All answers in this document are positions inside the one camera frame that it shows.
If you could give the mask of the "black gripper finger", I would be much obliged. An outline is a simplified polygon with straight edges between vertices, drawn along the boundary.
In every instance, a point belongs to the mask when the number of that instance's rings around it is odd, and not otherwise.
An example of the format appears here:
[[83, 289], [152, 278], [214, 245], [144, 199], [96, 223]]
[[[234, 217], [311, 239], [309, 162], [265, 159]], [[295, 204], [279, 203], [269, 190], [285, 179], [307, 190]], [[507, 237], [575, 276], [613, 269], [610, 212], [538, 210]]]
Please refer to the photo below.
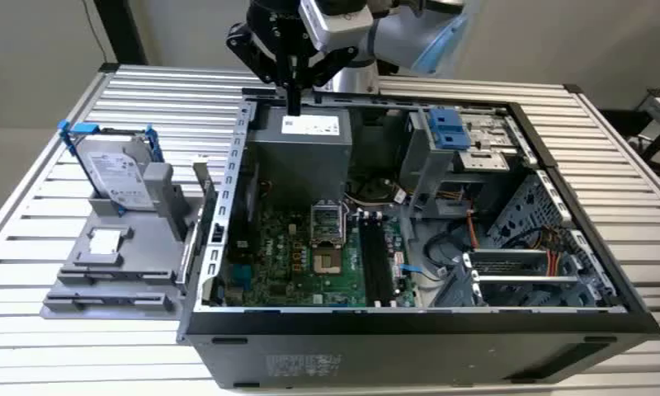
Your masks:
[[226, 39], [229, 49], [242, 60], [257, 77], [265, 83], [274, 83], [277, 87], [286, 90], [287, 114], [294, 115], [294, 89], [290, 88], [290, 68], [281, 65], [262, 50], [255, 43], [254, 32], [247, 24], [237, 23], [229, 32]]
[[357, 46], [333, 50], [314, 65], [310, 65], [310, 52], [297, 58], [293, 83], [293, 115], [301, 115], [303, 91], [323, 86], [357, 57]]

